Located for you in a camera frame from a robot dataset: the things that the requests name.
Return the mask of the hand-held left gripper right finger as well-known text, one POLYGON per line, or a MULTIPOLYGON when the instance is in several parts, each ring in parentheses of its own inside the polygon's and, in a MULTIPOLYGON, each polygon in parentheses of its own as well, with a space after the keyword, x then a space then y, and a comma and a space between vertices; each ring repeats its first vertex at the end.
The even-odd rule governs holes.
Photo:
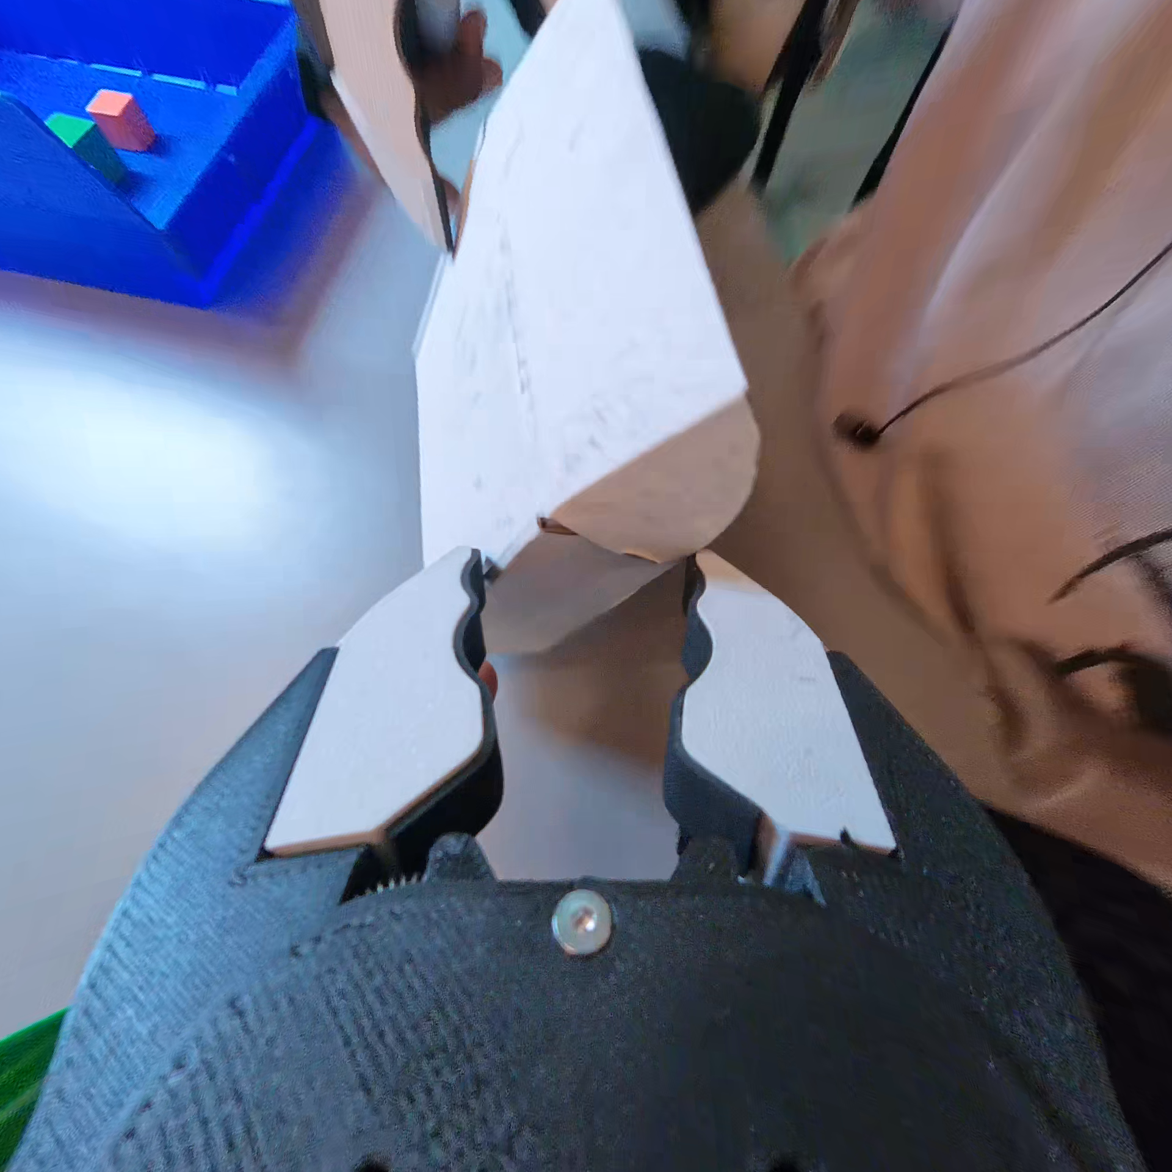
POLYGON ((685 844, 725 841, 735 872, 768 886, 799 846, 897 851, 822 640, 715 552, 685 570, 682 666, 664 797, 685 844))

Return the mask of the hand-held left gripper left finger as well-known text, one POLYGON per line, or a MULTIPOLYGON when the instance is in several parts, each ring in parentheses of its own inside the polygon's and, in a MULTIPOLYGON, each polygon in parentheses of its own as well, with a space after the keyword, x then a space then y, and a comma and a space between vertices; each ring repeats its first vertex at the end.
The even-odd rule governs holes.
POLYGON ((477 836, 504 800, 479 549, 454 547, 337 643, 265 851, 372 848, 420 874, 444 834, 477 836))

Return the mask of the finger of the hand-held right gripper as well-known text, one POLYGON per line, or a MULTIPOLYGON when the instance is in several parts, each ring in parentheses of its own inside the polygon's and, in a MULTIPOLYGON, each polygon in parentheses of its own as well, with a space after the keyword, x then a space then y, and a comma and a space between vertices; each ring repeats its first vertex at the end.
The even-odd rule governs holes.
POLYGON ((411 62, 454 45, 459 3, 299 1, 298 16, 383 182, 431 244, 453 248, 411 62))
POLYGON ((558 1, 479 144, 416 346, 423 557, 539 653, 723 534, 748 381, 618 1, 558 1))

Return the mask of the blue plastic box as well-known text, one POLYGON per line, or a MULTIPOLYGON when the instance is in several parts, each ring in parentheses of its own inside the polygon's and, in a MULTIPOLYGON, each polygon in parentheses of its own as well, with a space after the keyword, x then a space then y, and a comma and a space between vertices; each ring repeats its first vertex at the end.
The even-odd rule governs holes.
POLYGON ((342 191, 288 1, 4 1, 2 270, 208 308, 279 270, 342 191), (47 118, 128 90, 156 128, 119 186, 47 118))

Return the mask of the red cube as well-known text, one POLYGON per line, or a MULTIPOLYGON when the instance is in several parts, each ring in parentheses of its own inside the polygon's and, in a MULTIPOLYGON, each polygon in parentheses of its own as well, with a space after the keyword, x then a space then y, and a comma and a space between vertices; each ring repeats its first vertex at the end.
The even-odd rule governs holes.
POLYGON ((156 128, 131 92, 96 90, 85 110, 114 149, 133 153, 154 149, 156 128))

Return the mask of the green cube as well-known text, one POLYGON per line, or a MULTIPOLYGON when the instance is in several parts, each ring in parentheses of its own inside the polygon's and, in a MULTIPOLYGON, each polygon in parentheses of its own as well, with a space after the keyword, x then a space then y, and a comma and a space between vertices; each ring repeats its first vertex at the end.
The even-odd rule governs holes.
POLYGON ((47 128, 106 181, 116 186, 126 181, 128 169, 123 158, 95 120, 53 111, 47 118, 47 128))

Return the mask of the person's dark trousers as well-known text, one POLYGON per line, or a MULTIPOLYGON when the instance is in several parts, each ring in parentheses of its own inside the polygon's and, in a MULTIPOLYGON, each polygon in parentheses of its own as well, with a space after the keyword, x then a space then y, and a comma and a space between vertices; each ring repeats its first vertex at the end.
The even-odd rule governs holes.
POLYGON ((1007 813, 1016 849, 1097 1018, 1120 1105, 1151 1170, 1171 1168, 1171 897, 1116 861, 1007 813))

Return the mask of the green sheet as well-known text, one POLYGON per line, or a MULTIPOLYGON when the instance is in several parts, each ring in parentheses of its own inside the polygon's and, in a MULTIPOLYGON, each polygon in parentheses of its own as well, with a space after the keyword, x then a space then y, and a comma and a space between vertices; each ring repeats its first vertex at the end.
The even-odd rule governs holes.
POLYGON ((2 1038, 2 1170, 35 1112, 68 1009, 2 1038))

